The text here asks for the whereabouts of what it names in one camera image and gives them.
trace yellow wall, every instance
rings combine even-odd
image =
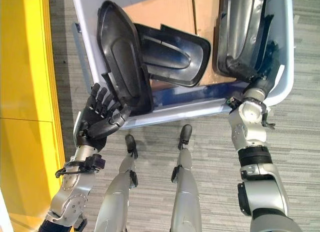
[[[17,232],[36,231],[64,164],[49,0],[1,0],[0,184]]]

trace yellow panel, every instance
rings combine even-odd
[[[1,0],[1,118],[52,121],[42,0]]]
[[[1,190],[7,210],[43,220],[60,188],[54,176],[60,163],[52,123],[0,119],[0,128]]]

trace gray carpet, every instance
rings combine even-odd
[[[295,71],[290,95],[273,108],[268,131],[269,150],[278,166],[290,200],[289,216],[305,232],[320,230],[320,0],[294,1]],[[55,76],[63,143],[67,159],[73,155],[72,130],[87,92],[71,32],[77,21],[73,0],[50,0]],[[227,114],[164,123],[108,137],[102,151],[106,168],[97,175],[86,207],[92,231],[103,194],[116,176],[126,154],[124,137],[137,140],[139,186],[130,192],[129,232],[166,232],[170,229],[176,185],[170,182],[178,156],[181,127],[189,123],[193,134],[193,173],[200,193],[204,232],[247,232],[250,218],[238,207],[241,182],[237,153],[231,143]]]

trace black joint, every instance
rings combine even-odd
[[[99,151],[101,151],[105,145],[106,145],[106,141],[107,139],[104,138],[100,138],[100,139],[92,139],[88,136],[77,136],[76,137],[76,144],[79,145],[87,145],[87,146],[91,146],[94,147]]]
[[[38,232],[69,232],[72,226],[63,226],[60,224],[52,223],[49,220],[43,221],[40,225]]]
[[[137,177],[136,172],[131,170],[130,171],[130,178],[131,178],[132,183],[134,184],[134,186],[132,186],[132,188],[138,187],[138,177]]]
[[[246,216],[250,216],[251,211],[249,207],[245,183],[238,184],[238,200],[241,212]]]
[[[85,158],[84,167],[102,170],[105,168],[106,161],[102,159],[101,154],[95,153]]]
[[[189,140],[192,134],[192,126],[190,124],[185,124],[182,127],[181,133],[180,133],[180,140],[178,144],[178,149],[182,150],[183,146],[182,145],[187,145],[189,144]]]
[[[287,217],[285,213],[275,208],[256,208],[254,211],[252,211],[252,217],[254,220],[263,215],[278,215]]]
[[[238,151],[240,165],[272,164],[271,155],[265,146],[254,146],[240,149]]]
[[[82,232],[85,229],[87,224],[88,224],[88,220],[85,218],[84,220],[82,220],[81,224],[77,228],[74,227],[74,231]]]
[[[174,167],[171,175],[171,182],[172,183],[177,183],[177,175],[179,173],[179,169],[182,167],[181,165]]]
[[[137,144],[135,138],[131,134],[127,134],[124,138],[126,148],[129,154],[131,154],[134,159],[138,158]]]

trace robot forearm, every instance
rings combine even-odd
[[[238,184],[239,206],[245,215],[252,216],[252,232],[301,232],[287,217],[288,196],[266,145],[268,123],[263,121],[267,112],[264,99],[262,90],[250,88],[241,100],[228,101],[233,108],[229,123],[243,181]]]
[[[57,171],[57,177],[63,175],[62,185],[51,201],[40,232],[69,231],[78,220],[80,227],[77,226],[76,229],[81,230],[81,227],[86,225],[83,210],[88,200],[87,196],[95,182],[96,171],[103,169],[105,165],[105,161],[97,152],[96,148],[89,145],[79,145],[70,161],[63,169]]]

